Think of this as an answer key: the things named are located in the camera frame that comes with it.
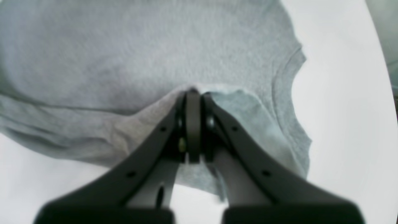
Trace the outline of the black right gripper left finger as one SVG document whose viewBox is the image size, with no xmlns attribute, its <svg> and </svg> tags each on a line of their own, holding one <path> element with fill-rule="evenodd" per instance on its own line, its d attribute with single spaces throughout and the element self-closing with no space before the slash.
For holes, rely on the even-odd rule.
<svg viewBox="0 0 398 224">
<path fill-rule="evenodd" d="M 201 96 L 178 96 L 169 114 L 104 176 L 47 203 L 36 224 L 174 224 L 169 209 L 178 167 L 200 162 Z"/>
</svg>

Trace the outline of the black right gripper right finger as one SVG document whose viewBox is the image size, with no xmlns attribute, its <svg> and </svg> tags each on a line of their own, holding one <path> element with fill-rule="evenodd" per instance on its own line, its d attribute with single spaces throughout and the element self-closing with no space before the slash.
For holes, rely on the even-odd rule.
<svg viewBox="0 0 398 224">
<path fill-rule="evenodd" d="M 279 164 L 239 122 L 202 95 L 205 161 L 223 180 L 223 224 L 363 224 L 351 201 L 314 186 Z"/>
</svg>

